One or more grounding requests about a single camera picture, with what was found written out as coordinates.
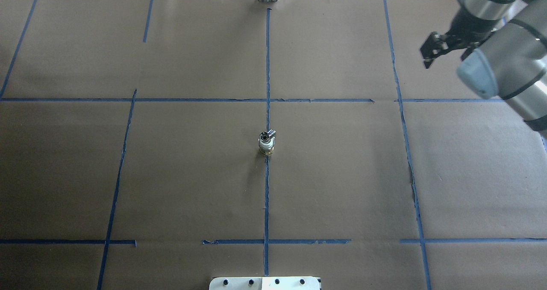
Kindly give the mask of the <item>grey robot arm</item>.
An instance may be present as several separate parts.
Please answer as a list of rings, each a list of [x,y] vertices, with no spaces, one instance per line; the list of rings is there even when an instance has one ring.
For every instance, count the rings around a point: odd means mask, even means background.
[[[482,99],[498,96],[527,126],[546,136],[546,0],[458,0],[450,34],[485,38],[457,67]]]

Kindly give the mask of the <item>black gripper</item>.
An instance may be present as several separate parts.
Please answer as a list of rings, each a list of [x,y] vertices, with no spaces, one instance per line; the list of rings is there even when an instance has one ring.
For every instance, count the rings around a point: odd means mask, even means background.
[[[490,38],[497,23],[498,20],[485,20],[469,12],[458,12],[449,31],[443,35],[444,41],[449,51],[464,50],[460,57],[463,61]]]

